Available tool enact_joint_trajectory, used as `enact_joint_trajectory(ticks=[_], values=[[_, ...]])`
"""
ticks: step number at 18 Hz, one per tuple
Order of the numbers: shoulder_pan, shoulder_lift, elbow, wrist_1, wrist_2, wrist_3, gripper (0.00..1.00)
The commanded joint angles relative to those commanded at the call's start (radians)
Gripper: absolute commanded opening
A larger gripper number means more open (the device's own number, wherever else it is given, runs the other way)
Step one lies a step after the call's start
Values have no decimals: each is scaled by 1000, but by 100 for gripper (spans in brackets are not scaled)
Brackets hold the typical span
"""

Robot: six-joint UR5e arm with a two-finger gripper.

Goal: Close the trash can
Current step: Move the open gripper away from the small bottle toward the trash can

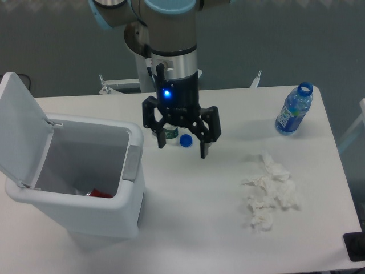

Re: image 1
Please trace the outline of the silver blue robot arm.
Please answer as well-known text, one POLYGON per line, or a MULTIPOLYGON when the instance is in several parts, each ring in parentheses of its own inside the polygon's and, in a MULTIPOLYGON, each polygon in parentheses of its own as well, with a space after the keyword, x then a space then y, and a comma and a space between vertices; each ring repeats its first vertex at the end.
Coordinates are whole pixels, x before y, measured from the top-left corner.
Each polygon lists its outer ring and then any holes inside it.
POLYGON ((152 61, 156 96, 143 103, 143 125, 166 144, 164 125, 187 128, 200 140, 201 158, 221 135, 216 106, 199 104, 196 14, 225 1, 90 1, 102 27, 125 26, 128 47, 152 61))

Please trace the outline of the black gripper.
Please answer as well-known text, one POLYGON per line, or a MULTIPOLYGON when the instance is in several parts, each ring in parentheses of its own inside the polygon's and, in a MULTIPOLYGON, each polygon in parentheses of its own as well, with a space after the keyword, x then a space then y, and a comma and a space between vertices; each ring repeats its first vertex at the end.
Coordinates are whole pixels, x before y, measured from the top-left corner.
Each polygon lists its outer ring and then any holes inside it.
POLYGON ((166 79, 165 66, 156 66, 157 98, 149 96, 142 102, 143 126, 156 134, 158 148, 166 145, 164 125, 169 123, 189 130, 200 141, 200 157, 205 159, 211 143, 221 135, 218 108, 200 108, 198 72, 180 79, 166 79), (162 118, 156 120, 155 109, 162 118))

